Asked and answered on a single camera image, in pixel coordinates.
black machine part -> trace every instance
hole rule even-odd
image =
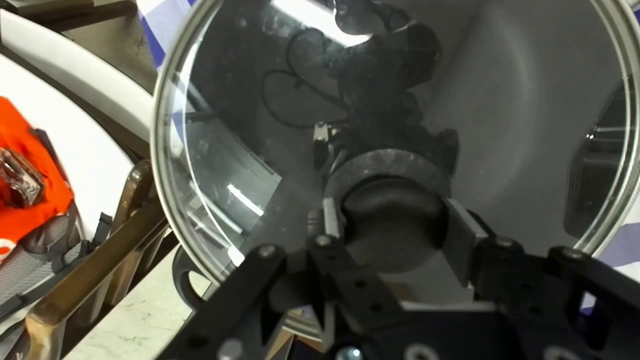
[[[524,254],[455,201],[441,204],[438,246],[475,302],[407,310],[342,240],[318,236],[298,254],[265,243],[197,306],[159,358],[263,358],[283,316],[302,306],[313,310],[328,358],[638,358],[634,279],[571,247]]]

orange object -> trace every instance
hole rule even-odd
[[[41,176],[41,200],[29,207],[13,207],[9,185],[0,181],[0,261],[16,247],[29,232],[43,225],[53,215],[60,215],[72,204],[72,190],[64,180],[58,164],[52,160],[43,143],[34,136],[21,114],[0,95],[0,147],[25,157]]]

white surface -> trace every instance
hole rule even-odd
[[[156,358],[189,316],[172,282],[170,252],[66,360]],[[205,282],[194,282],[200,293]]]
[[[640,261],[619,265],[617,270],[628,277],[634,277],[636,282],[640,282]]]
[[[73,41],[4,9],[0,9],[0,45],[9,47],[148,141],[154,99],[115,67]]]
[[[154,8],[157,8],[162,1],[163,0],[137,0],[135,3],[137,3],[137,9],[142,13],[146,13],[146,11],[154,9]]]
[[[115,141],[73,101],[0,53],[0,95],[34,126],[45,129],[91,238],[100,211],[114,213],[132,168]]]

metal bolt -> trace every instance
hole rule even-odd
[[[584,252],[577,252],[574,247],[561,247],[561,254],[570,259],[582,259],[584,257]]]
[[[356,346],[345,346],[335,351],[335,360],[364,360],[364,353]]]
[[[218,360],[239,360],[242,358],[242,341],[237,337],[226,340],[218,349]]]
[[[404,360],[438,360],[438,351],[425,344],[410,344],[404,349]]]
[[[330,236],[318,236],[318,238],[315,238],[315,243],[318,243],[320,247],[326,247],[326,246],[332,243],[332,238],[330,238]]]
[[[276,246],[273,243],[265,243],[258,250],[259,257],[273,257],[276,254]]]
[[[544,360],[580,360],[571,349],[561,346],[548,346],[544,348]]]
[[[514,240],[507,240],[507,238],[498,238],[496,243],[498,243],[499,247],[514,247],[514,246],[516,246],[516,241],[514,241]]]

glass dome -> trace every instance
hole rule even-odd
[[[463,300],[428,241],[350,240],[354,187],[404,178],[528,252],[596,252],[638,183],[638,64],[621,0],[200,1],[156,92],[157,190],[214,279],[330,232],[407,298]]]

